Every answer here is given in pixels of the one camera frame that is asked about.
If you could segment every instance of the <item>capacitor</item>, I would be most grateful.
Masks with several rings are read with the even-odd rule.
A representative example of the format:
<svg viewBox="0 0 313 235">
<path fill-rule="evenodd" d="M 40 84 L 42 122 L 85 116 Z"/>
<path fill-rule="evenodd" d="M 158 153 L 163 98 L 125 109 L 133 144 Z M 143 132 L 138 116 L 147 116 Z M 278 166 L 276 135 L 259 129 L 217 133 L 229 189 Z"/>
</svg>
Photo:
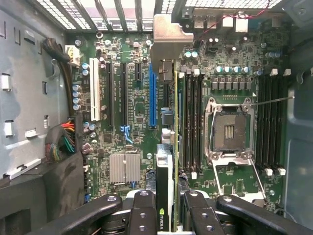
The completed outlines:
<svg viewBox="0 0 313 235">
<path fill-rule="evenodd" d="M 78 92 L 78 91 L 80 91 L 80 86 L 79 85 L 73 85 L 72 89 L 73 89 L 73 91 Z"/>
<path fill-rule="evenodd" d="M 262 49 L 265 49 L 267 47 L 267 44 L 266 43 L 261 43 L 261 48 Z"/>
<path fill-rule="evenodd" d="M 87 155 L 89 153 L 90 153 L 90 149 L 89 148 L 82 151 L 83 155 Z"/>
<path fill-rule="evenodd" d="M 74 104 L 73 105 L 73 110 L 78 111 L 80 110 L 81 106 L 79 104 Z"/>
<path fill-rule="evenodd" d="M 217 66 L 214 70 L 215 73 L 219 74 L 223 71 L 222 67 L 221 66 Z"/>
<path fill-rule="evenodd" d="M 82 150 L 86 150 L 86 149 L 90 149 L 91 148 L 91 144 L 90 143 L 85 143 L 82 146 Z"/>
<path fill-rule="evenodd" d="M 268 53 L 265 54 L 266 58 L 274 58 L 275 57 L 275 52 L 274 51 L 270 51 Z"/>
<path fill-rule="evenodd" d="M 83 76 L 88 76 L 89 71 L 88 71 L 88 70 L 83 70 L 83 71 L 82 71 L 82 74 L 83 74 Z"/>
<path fill-rule="evenodd" d="M 239 66 L 235 66 L 235 67 L 232 68 L 233 74 L 239 73 L 239 70 L 240 70 L 240 67 L 239 67 Z"/>
<path fill-rule="evenodd" d="M 236 47 L 230 47 L 230 48 L 228 49 L 228 52 L 229 52 L 229 53 L 233 53 L 233 52 L 235 52 L 236 50 L 237 50 Z"/>
<path fill-rule="evenodd" d="M 192 56 L 193 58 L 197 58 L 197 57 L 198 57 L 198 53 L 197 53 L 196 51 L 193 51 L 193 52 L 191 53 L 191 56 Z"/>
<path fill-rule="evenodd" d="M 108 47 L 109 45 L 111 45 L 111 41 L 109 39 L 105 40 L 104 45 Z"/>
<path fill-rule="evenodd" d="M 94 130 L 96 129 L 96 125 L 95 125 L 95 124 L 91 124 L 91 125 L 89 126 L 89 129 L 90 129 L 91 131 L 94 131 Z"/>
<path fill-rule="evenodd" d="M 100 57 L 100 58 L 99 58 L 99 61 L 100 61 L 100 63 L 105 63 L 105 62 L 106 62 L 103 57 Z"/>
<path fill-rule="evenodd" d="M 89 69 L 89 64 L 83 63 L 83 64 L 82 64 L 82 68 L 83 68 L 84 70 Z"/>
<path fill-rule="evenodd" d="M 254 76 L 261 76 L 262 75 L 262 71 L 261 70 L 257 70 L 253 73 Z"/>
<path fill-rule="evenodd" d="M 73 99 L 73 104 L 79 104 L 79 103 L 80 103 L 80 98 Z"/>
<path fill-rule="evenodd" d="M 80 97 L 80 92 L 73 92 L 73 97 L 79 98 Z"/>
<path fill-rule="evenodd" d="M 91 137 L 91 138 L 95 138 L 96 136 L 97 136 L 97 134 L 96 134 L 95 132 L 91 132 L 91 133 L 90 133 L 90 137 Z"/>
<path fill-rule="evenodd" d="M 243 74 L 247 74 L 248 72 L 249 72 L 249 68 L 248 67 L 243 67 L 241 69 L 241 73 L 243 73 Z"/>
<path fill-rule="evenodd" d="M 151 43 L 152 43 L 151 40 L 147 40 L 146 41 L 146 46 L 149 47 L 151 45 Z"/>
<path fill-rule="evenodd" d="M 190 51 L 186 51 L 185 52 L 185 57 L 186 58 L 190 58 L 191 57 L 191 52 Z"/>
<path fill-rule="evenodd" d="M 278 52 L 275 52 L 275 58 L 279 58 L 282 54 L 278 51 Z"/>
<path fill-rule="evenodd" d="M 230 67 L 226 66 L 223 68 L 223 73 L 229 73 L 230 72 Z"/>
<path fill-rule="evenodd" d="M 88 128 L 89 126 L 90 126 L 89 122 L 85 121 L 84 124 L 83 124 L 83 127 L 84 128 Z"/>
</svg>

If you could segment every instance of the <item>blue capacitor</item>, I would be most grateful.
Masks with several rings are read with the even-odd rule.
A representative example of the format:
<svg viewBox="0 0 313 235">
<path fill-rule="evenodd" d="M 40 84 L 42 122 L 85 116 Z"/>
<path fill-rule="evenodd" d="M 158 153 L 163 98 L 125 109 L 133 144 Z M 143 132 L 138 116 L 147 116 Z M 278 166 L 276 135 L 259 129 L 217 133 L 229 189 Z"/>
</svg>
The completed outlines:
<svg viewBox="0 0 313 235">
<path fill-rule="evenodd" d="M 89 69 L 89 64 L 83 63 L 83 64 L 82 64 L 82 68 L 83 68 L 84 70 Z"/>
<path fill-rule="evenodd" d="M 262 75 L 262 71 L 261 70 L 257 70 L 253 73 L 254 76 L 261 76 Z"/>
<path fill-rule="evenodd" d="M 89 122 L 85 121 L 83 124 L 84 128 L 88 128 L 90 126 Z"/>
<path fill-rule="evenodd" d="M 78 110 L 80 110 L 80 105 L 79 104 L 74 104 L 73 105 L 73 110 L 75 110 L 75 111 L 78 111 Z"/>
<path fill-rule="evenodd" d="M 80 103 L 80 98 L 73 99 L 73 104 L 79 104 L 79 103 Z"/>
<path fill-rule="evenodd" d="M 73 97 L 79 98 L 80 97 L 80 92 L 73 92 Z"/>
<path fill-rule="evenodd" d="M 91 124 L 91 125 L 89 126 L 89 129 L 90 129 L 91 131 L 94 131 L 94 130 L 96 129 L 96 125 L 95 125 L 95 124 Z"/>
<path fill-rule="evenodd" d="M 281 55 L 282 54 L 279 51 L 275 52 L 275 58 L 279 58 Z"/>
<path fill-rule="evenodd" d="M 83 74 L 83 76 L 88 76 L 89 71 L 88 71 L 88 70 L 83 70 L 83 71 L 82 71 L 82 74 Z"/>
<path fill-rule="evenodd" d="M 243 73 L 243 74 L 247 74 L 248 72 L 249 72 L 249 68 L 248 67 L 243 67 L 241 69 L 241 73 Z"/>
</svg>

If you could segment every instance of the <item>pcie slot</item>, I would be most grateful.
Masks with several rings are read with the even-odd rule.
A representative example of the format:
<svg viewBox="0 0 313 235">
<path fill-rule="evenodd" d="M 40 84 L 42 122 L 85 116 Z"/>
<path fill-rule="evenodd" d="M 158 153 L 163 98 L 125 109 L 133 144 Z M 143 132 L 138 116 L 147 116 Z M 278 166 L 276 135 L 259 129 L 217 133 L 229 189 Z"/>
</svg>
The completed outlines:
<svg viewBox="0 0 313 235">
<path fill-rule="evenodd" d="M 141 81 L 141 63 L 135 63 L 135 80 Z"/>
<path fill-rule="evenodd" d="M 127 96 L 127 63 L 121 63 L 120 79 L 121 79 L 121 118 L 122 125 L 128 124 L 128 96 Z"/>
<path fill-rule="evenodd" d="M 107 89 L 108 89 L 108 120 L 109 126 L 114 126 L 114 66 L 113 63 L 106 64 Z"/>
<path fill-rule="evenodd" d="M 149 126 L 157 126 L 157 78 L 152 71 L 152 64 L 149 64 Z"/>
<path fill-rule="evenodd" d="M 90 66 L 90 112 L 91 121 L 100 120 L 100 83 L 99 83 L 99 60 L 89 59 Z"/>
</svg>

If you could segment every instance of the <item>yellow wire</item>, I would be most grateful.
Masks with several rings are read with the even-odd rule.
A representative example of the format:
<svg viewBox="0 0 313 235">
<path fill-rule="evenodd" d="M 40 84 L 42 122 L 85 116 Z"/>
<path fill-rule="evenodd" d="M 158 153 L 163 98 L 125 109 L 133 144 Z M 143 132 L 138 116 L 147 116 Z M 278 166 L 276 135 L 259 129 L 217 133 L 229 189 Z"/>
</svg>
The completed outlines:
<svg viewBox="0 0 313 235">
<path fill-rule="evenodd" d="M 72 132 L 75 132 L 74 129 L 71 128 L 71 127 L 66 127 L 65 129 L 66 129 L 66 130 L 70 130 L 70 131 L 72 131 Z"/>
</svg>

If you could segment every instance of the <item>white connector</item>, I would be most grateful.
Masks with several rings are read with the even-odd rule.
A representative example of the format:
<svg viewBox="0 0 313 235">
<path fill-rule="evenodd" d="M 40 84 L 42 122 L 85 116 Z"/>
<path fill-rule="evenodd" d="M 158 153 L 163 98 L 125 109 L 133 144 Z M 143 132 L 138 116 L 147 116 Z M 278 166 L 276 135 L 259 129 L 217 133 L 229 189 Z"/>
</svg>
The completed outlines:
<svg viewBox="0 0 313 235">
<path fill-rule="evenodd" d="M 100 81 L 99 81 L 99 60 L 89 59 L 90 67 L 90 108 L 91 121 L 100 120 Z"/>
<path fill-rule="evenodd" d="M 75 67 L 80 65 L 80 51 L 74 45 L 65 45 L 65 51 L 70 57 L 69 64 Z"/>
</svg>

